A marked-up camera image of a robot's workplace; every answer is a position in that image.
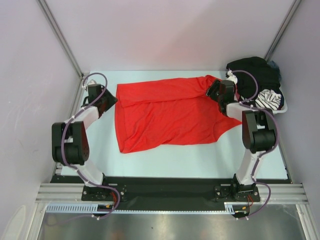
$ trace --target striped garment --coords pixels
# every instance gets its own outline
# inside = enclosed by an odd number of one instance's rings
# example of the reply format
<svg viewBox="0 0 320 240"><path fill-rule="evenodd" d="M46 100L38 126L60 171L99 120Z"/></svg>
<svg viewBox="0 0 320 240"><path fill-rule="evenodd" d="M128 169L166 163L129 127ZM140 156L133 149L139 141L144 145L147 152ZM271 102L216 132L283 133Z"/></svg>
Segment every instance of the striped garment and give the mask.
<svg viewBox="0 0 320 240"><path fill-rule="evenodd" d="M281 104L281 97L281 94L275 93L275 91L273 90L264 89L258 94L258 97L255 99L255 106L260 109L267 108L278 110ZM243 96L240 96L240 98L243 101L246 100Z"/></svg>

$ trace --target metal floor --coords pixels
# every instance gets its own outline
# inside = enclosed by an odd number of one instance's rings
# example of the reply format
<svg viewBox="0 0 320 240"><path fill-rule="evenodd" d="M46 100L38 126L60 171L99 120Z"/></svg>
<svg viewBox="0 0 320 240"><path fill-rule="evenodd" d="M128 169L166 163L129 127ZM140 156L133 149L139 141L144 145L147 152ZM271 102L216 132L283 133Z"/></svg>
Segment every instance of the metal floor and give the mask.
<svg viewBox="0 0 320 240"><path fill-rule="evenodd" d="M111 214L57 224L74 217L46 213L38 240L305 240L295 205L268 205L247 220L231 215Z"/></svg>

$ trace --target orange wire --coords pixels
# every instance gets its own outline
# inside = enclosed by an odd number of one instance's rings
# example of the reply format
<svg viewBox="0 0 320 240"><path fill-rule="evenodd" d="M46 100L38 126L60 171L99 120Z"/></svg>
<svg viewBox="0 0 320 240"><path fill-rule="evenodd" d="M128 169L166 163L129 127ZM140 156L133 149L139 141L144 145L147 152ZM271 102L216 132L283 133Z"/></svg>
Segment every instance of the orange wire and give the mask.
<svg viewBox="0 0 320 240"><path fill-rule="evenodd" d="M251 201L251 205L249 205L249 207L251 207L254 204L254 200L250 195L248 195L247 198L248 198L248 202Z"/></svg>

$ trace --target black garment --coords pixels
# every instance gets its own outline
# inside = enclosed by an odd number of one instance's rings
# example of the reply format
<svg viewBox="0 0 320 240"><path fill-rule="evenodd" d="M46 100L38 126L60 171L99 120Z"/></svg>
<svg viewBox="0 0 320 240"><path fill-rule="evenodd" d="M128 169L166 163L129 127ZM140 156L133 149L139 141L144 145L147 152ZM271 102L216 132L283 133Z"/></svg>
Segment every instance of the black garment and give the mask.
<svg viewBox="0 0 320 240"><path fill-rule="evenodd" d="M280 88L277 71L270 67L266 60L261 57L253 56L232 61L226 65L226 68L232 71L245 70L251 73L258 83L258 93L264 89L277 92ZM238 78L238 83L236 84L237 92L246 99L252 97L256 92L256 85L253 79L244 72L237 72L234 75Z"/></svg>

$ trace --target pile of clothes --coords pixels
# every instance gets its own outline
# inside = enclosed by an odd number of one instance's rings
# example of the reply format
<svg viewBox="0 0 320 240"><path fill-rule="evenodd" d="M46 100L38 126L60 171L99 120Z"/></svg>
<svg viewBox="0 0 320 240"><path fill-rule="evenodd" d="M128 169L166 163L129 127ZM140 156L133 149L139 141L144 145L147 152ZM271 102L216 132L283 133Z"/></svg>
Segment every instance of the pile of clothes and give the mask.
<svg viewBox="0 0 320 240"><path fill-rule="evenodd" d="M275 62L267 62L261 57L253 56L229 62L226 68L232 71L245 70L255 77L258 83L258 94L252 101L245 104L274 111L284 106L285 99L280 91L280 70ZM238 100L244 101L251 98L256 92L254 80L244 72L237 72L234 75L237 77Z"/></svg>

